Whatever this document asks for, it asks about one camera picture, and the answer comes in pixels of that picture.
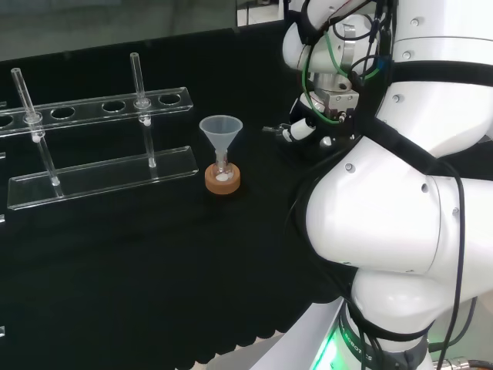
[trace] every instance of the screw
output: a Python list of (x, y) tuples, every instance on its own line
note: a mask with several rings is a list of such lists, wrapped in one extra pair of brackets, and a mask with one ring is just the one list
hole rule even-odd
[(354, 173), (354, 171), (356, 170), (356, 167), (353, 166), (351, 163), (346, 163), (346, 166), (344, 166), (344, 168), (349, 173)]

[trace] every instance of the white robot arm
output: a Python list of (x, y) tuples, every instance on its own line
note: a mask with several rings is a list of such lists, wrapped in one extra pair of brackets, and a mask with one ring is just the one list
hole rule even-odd
[[(373, 19), (367, 15), (349, 15), (343, 22), (330, 27), (327, 34), (315, 43), (312, 51), (309, 45), (304, 44), (307, 41), (305, 35), (313, 35), (327, 19), (342, 19), (348, 12), (360, 8), (366, 2), (336, 0), (332, 1), (330, 6), (327, 6), (327, 2), (307, 2), (302, 12), (304, 22), (300, 25), (292, 24), (284, 38), (283, 56), (290, 68), (302, 70), (310, 56), (307, 71), (314, 72), (314, 91), (309, 92), (310, 98), (316, 109), (329, 119), (340, 119), (343, 122), (350, 114), (350, 109), (357, 105), (359, 95), (352, 90), (350, 80), (339, 72), (342, 70), (343, 74), (347, 74), (357, 60), (377, 51), (375, 37), (370, 36)], [(333, 55), (330, 55), (329, 44)], [(374, 64), (376, 65), (375, 60), (371, 59), (355, 65), (353, 70), (361, 75), (365, 70), (374, 68)], [(291, 129), (283, 131), (283, 137), (288, 142), (304, 140), (313, 133), (317, 125), (315, 119), (300, 114), (300, 110), (310, 111), (306, 94), (302, 94), (293, 105), (291, 118), (294, 122)], [(320, 145), (331, 142), (330, 137), (325, 137)]]
[[(320, 28), (334, 11), (334, 15), (347, 13), (361, 3), (311, 0), (307, 15), (314, 28)], [(447, 81), (446, 73), (436, 81), (394, 82), (377, 118), (435, 158), (465, 150), (493, 131), (493, 85), (469, 80), (468, 75), (474, 75), (476, 68), (493, 73), (493, 2), (398, 3), (392, 55), (397, 65), (409, 69), (439, 66), (452, 75), (458, 70), (468, 73), (461, 76), (461, 82), (457, 76)], [(287, 65), (299, 69), (297, 58), (303, 61), (306, 52), (296, 33), (294, 25), (284, 40), (283, 52)], [(311, 70), (335, 73), (322, 41), (314, 49)], [(337, 43), (334, 39), (336, 48), (342, 48)], [(355, 55), (366, 54), (365, 49), (363, 40), (357, 42)], [(337, 61), (342, 61), (341, 54)], [(467, 224), (460, 294), (464, 301), (493, 289), (493, 223), (488, 216), (493, 208), (493, 183), (469, 179), (462, 183)], [(453, 178), (426, 176), (364, 137), (315, 186), (307, 205), (306, 228), (321, 257), (359, 267), (351, 296), (365, 319), (386, 331), (406, 335), (425, 331), (454, 304), (460, 212)], [(344, 315), (346, 326), (358, 333), (347, 311)], [(342, 361), (331, 363), (331, 367), (359, 369), (361, 356), (355, 354), (354, 343), (352, 348), (345, 340), (345, 333), (336, 331)], [(424, 342), (423, 338), (382, 340), (381, 346), (388, 356), (398, 358), (418, 353), (416, 348)], [(409, 368), (431, 370), (434, 366), (428, 354)]]

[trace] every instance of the glass test tube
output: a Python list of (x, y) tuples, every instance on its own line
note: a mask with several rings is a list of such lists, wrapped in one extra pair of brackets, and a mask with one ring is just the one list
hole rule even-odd
[[(21, 69), (14, 68), (12, 71), (12, 77), (14, 79), (15, 87), (17, 88), (18, 95), (21, 98), (22, 105), (25, 109), (24, 122), (28, 124), (31, 130), (32, 141), (38, 147), (39, 153), (45, 169), (48, 172), (49, 178), (54, 187), (59, 187), (60, 180), (56, 174), (55, 166), (53, 165), (52, 156), (49, 153), (48, 146), (45, 140), (45, 131), (42, 129), (42, 115), (35, 111), (32, 105), (31, 96), (29, 95), (27, 86), (25, 85), (24, 78), (22, 77)], [(60, 195), (60, 189), (55, 189), (57, 195)]]
[[(130, 62), (132, 63), (133, 82), (136, 87), (137, 100), (135, 101), (135, 107), (137, 109), (146, 109), (150, 107), (150, 100), (146, 98), (146, 91), (144, 89), (144, 81), (142, 78), (142, 69), (140, 67), (139, 54), (133, 52), (130, 54)], [(156, 158), (154, 157), (154, 145), (153, 135), (151, 132), (152, 118), (149, 114), (142, 114), (139, 116), (139, 122), (142, 124), (144, 143), (146, 144), (147, 157), (149, 159), (149, 167), (156, 167)]]

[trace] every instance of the table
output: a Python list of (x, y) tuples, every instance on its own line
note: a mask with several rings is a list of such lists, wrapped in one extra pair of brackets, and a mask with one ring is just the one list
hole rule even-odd
[[(7, 213), (3, 368), (188, 369), (286, 331), (311, 302), (336, 298), (295, 230), (282, 238), (299, 169), (260, 131), (286, 122), (300, 93), (283, 64), (284, 32), (276, 22), (0, 63), (0, 101), (18, 106), (14, 66), (35, 104), (50, 103), (132, 92), (129, 54), (138, 52), (148, 90), (187, 86), (195, 103), (189, 114), (157, 120), (156, 150), (191, 145), (200, 169), (188, 179)], [(242, 173), (231, 197), (203, 184), (214, 155), (198, 123), (220, 113), (244, 123), (230, 148)], [(144, 153), (132, 122), (47, 135), (57, 167)], [(28, 137), (0, 146), (4, 176), (42, 169)], [(451, 162), (463, 176), (493, 180), (492, 150), (480, 144)]]

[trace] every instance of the acrylic test tube rack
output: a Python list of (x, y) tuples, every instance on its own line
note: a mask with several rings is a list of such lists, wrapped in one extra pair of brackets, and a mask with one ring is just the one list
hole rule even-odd
[[(139, 55), (130, 54), (136, 93), (33, 106), (20, 69), (12, 77), (22, 108), (0, 111), (0, 138), (30, 134), (45, 172), (8, 181), (7, 208), (19, 210), (63, 200), (158, 183), (198, 172), (189, 146), (154, 152), (153, 116), (185, 112), (193, 107), (185, 87), (145, 91)], [(81, 166), (56, 169), (45, 141), (47, 130), (136, 119), (143, 129), (146, 153)]]

